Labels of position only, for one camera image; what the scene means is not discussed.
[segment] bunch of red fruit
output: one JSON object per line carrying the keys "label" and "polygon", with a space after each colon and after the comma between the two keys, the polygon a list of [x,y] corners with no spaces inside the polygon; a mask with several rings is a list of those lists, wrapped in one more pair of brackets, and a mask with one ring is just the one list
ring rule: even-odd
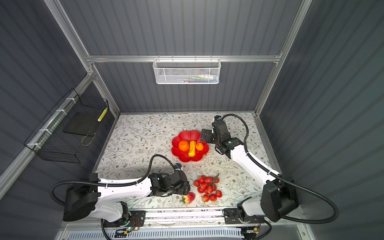
{"label": "bunch of red fruit", "polygon": [[217,190],[216,184],[219,183],[218,174],[215,177],[206,177],[202,175],[198,180],[193,182],[193,185],[199,187],[197,191],[199,193],[205,193],[203,196],[203,202],[208,202],[209,200],[215,202],[218,197],[222,197],[223,193],[220,190]]}

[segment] orange fruit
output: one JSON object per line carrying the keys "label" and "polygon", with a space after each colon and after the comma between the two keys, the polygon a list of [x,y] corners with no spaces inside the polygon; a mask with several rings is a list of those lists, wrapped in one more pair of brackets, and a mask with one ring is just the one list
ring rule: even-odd
{"label": "orange fruit", "polygon": [[198,144],[196,144],[196,149],[197,149],[197,150],[201,151],[201,150],[203,150],[203,148],[204,148],[204,145],[203,145],[201,142],[199,142]]}
{"label": "orange fruit", "polygon": [[183,152],[186,152],[189,150],[189,143],[187,140],[181,140],[179,142],[179,149]]}

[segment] white mesh basket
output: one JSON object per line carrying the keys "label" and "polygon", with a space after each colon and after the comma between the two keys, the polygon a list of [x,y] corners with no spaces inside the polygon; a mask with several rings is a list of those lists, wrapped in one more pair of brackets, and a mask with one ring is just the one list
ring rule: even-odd
{"label": "white mesh basket", "polygon": [[153,61],[158,84],[217,84],[220,68],[220,59],[207,62]]}

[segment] wire mesh basket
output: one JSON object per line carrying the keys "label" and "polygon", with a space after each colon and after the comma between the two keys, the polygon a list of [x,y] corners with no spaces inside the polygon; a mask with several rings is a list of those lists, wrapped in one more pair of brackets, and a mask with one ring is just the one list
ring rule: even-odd
{"label": "wire mesh basket", "polygon": [[220,59],[200,62],[153,60],[157,84],[217,84],[220,68]]}
{"label": "wire mesh basket", "polygon": [[80,163],[96,135],[102,118],[108,110],[108,101],[76,95],[45,129],[32,134],[24,145],[41,159]]}

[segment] black wire basket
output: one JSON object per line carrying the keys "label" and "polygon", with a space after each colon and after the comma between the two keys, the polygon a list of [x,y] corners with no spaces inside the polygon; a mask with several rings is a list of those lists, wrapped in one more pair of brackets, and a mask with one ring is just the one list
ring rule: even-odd
{"label": "black wire basket", "polygon": [[31,134],[24,145],[43,160],[80,163],[108,111],[108,101],[76,94],[56,111],[51,123],[44,129],[37,127],[38,135]]}

